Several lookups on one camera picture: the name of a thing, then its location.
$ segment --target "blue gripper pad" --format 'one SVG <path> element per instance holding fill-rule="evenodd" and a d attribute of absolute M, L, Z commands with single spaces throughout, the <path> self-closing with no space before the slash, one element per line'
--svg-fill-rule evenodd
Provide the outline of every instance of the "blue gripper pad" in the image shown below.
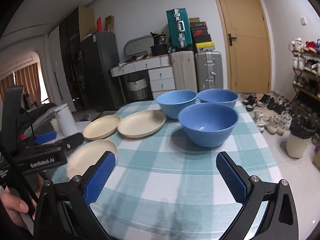
<path fill-rule="evenodd" d="M 110 152 L 85 185 L 84 201 L 87 206 L 97 201 L 115 166 L 116 157 L 112 152 Z"/>
<path fill-rule="evenodd" d="M 235 201 L 244 205 L 247 201 L 247 188 L 242 179 L 221 153 L 217 155 L 216 165 Z"/>

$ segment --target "brown curtain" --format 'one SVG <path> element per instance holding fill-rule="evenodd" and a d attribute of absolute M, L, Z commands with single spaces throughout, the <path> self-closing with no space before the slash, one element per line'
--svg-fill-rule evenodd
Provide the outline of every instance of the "brown curtain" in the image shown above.
<path fill-rule="evenodd" d="M 29 94 L 32 103 L 36 101 L 38 105 L 41 105 L 38 65 L 35 63 L 24 67 L 14 74 L 16 78 L 16 85 L 23 86 L 23 91 Z"/>
<path fill-rule="evenodd" d="M 0 81 L 0 94 L 2 102 L 4 102 L 7 87 L 14 86 L 13 73 Z"/>

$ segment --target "tablecloth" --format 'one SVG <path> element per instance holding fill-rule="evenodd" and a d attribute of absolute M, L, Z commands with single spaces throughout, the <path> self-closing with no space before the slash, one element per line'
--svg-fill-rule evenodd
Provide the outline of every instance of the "tablecloth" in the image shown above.
<path fill-rule="evenodd" d="M 136 102 L 116 112 L 128 115 L 159 109 L 155 101 Z M 216 168 L 226 151 L 249 175 L 278 183 L 281 173 L 250 115 L 236 103 L 239 121 L 218 148 L 193 144 L 176 120 L 155 134 L 129 139 L 118 132 L 108 139 L 119 150 L 116 167 L 91 208 L 106 231 L 118 239 L 219 239 L 241 208 Z M 52 180 L 67 181 L 65 166 Z M 266 203 L 247 235 L 254 236 Z"/>

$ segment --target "oval plate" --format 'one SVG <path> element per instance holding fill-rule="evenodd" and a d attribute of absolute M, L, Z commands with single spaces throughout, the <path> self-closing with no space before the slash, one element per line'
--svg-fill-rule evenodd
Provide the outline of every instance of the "oval plate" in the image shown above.
<path fill-rule="evenodd" d="M 117 130 L 120 122 L 118 115 L 107 115 L 91 122 L 82 132 L 87 140 L 100 140 Z"/>
<path fill-rule="evenodd" d="M 89 166 L 94 165 L 105 153 L 110 151 L 118 159 L 117 146 L 110 140 L 97 140 L 77 149 L 67 164 L 67 177 L 72 179 L 75 175 L 83 175 Z"/>
<path fill-rule="evenodd" d="M 141 111 L 124 118 L 118 125 L 118 131 L 129 138 L 141 138 L 160 130 L 165 120 L 166 116 L 161 111 Z"/>

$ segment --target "black refrigerator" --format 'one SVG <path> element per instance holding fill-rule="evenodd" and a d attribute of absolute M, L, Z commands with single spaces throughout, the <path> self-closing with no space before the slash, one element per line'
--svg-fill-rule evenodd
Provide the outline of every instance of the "black refrigerator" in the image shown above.
<path fill-rule="evenodd" d="M 123 106 L 120 84 L 110 69 L 119 64 L 114 33 L 96 32 L 80 43 L 83 62 L 83 88 L 91 108 L 115 111 Z"/>

